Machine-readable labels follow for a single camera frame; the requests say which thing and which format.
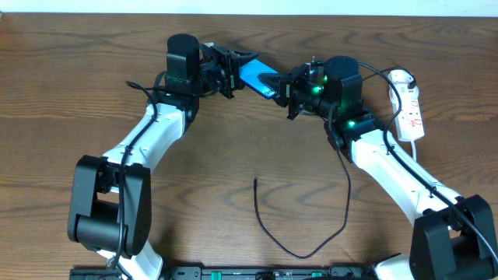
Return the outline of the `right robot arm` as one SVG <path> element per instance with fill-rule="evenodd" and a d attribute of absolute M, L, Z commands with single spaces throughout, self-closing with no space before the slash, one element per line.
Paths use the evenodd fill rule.
<path fill-rule="evenodd" d="M 411 249 L 376 263 L 377 279 L 491 279 L 497 275 L 492 209 L 479 195 L 462 197 L 425 171 L 363 105 L 363 64 L 336 56 L 280 74 L 257 62 L 252 86 L 287 107 L 325 120 L 333 149 L 367 172 L 412 225 Z"/>

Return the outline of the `blue Samsung Galaxy smartphone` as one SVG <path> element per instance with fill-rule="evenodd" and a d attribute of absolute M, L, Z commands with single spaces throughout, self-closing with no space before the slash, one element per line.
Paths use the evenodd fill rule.
<path fill-rule="evenodd" d="M 240 67 L 240 79 L 246 86 L 249 86 L 256 93 L 269 100 L 275 97 L 276 91 L 265 85 L 258 76 L 260 74 L 277 74 L 277 71 L 270 68 L 258 59 L 254 59 Z"/>

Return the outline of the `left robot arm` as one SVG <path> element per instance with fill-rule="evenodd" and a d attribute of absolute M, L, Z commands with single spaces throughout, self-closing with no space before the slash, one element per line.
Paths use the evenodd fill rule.
<path fill-rule="evenodd" d="M 106 267 L 73 268 L 71 279 L 161 277 L 164 259 L 149 242 L 151 175 L 194 121 L 199 100 L 243 89 L 240 69 L 257 56 L 175 34 L 167 41 L 167 68 L 153 86 L 127 83 L 146 94 L 146 112 L 114 148 L 77 162 L 68 217 L 68 238 L 105 257 Z"/>

